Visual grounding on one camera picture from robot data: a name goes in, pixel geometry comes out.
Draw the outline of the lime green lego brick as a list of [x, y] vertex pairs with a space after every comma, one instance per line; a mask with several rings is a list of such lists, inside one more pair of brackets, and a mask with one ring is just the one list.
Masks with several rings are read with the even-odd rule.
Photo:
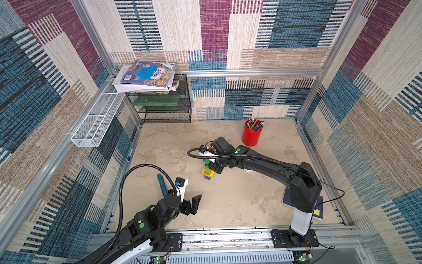
[[205, 174], [211, 174], [212, 170], [208, 168], [208, 166], [205, 166], [205, 168], [203, 169], [203, 173]]

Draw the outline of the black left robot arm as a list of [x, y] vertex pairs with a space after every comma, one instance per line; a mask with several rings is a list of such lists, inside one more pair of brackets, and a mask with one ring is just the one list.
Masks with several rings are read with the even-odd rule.
[[[123, 227], [124, 183], [131, 172], [142, 167], [158, 170], [170, 181], [173, 192], [165, 195], [156, 205], [151, 205], [138, 212]], [[114, 237], [87, 257], [79, 260], [78, 263], [125, 264], [143, 254], [165, 250], [170, 245], [165, 230], [166, 225], [181, 213], [187, 216], [196, 214], [202, 199], [201, 195], [197, 195], [192, 198], [192, 201], [184, 200], [180, 191], [182, 188], [177, 187], [169, 175], [156, 165], [144, 163], [129, 169], [124, 174], [119, 186], [119, 223]]]

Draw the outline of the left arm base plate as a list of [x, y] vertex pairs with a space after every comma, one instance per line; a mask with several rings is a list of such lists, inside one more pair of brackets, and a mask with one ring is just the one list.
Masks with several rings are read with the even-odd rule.
[[183, 242], [182, 233], [166, 233], [151, 239], [152, 253], [181, 252]]

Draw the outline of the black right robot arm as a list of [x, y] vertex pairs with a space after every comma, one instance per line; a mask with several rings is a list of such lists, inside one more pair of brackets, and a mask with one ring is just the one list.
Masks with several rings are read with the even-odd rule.
[[286, 163], [261, 155], [250, 147], [233, 147], [223, 137], [211, 142], [211, 147], [202, 145], [187, 152], [191, 158], [206, 159], [208, 167], [217, 174], [224, 168], [239, 168], [258, 172], [274, 179], [290, 190], [290, 200], [294, 208], [293, 219], [287, 230], [273, 229], [271, 239], [275, 248], [313, 248], [319, 247], [315, 231], [311, 228], [315, 208], [323, 186], [312, 166]]

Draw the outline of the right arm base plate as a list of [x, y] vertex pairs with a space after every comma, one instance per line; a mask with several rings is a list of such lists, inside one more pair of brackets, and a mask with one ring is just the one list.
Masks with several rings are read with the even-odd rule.
[[276, 249], [319, 247], [319, 242], [313, 229], [309, 229], [305, 235], [300, 235], [291, 228], [273, 229], [271, 230], [270, 235]]

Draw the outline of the yellow lego brick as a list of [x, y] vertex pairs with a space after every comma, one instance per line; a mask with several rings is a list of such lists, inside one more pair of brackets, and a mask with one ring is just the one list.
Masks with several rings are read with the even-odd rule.
[[214, 177], [215, 172], [209, 168], [204, 168], [202, 170], [202, 175], [206, 178], [206, 179], [211, 179]]

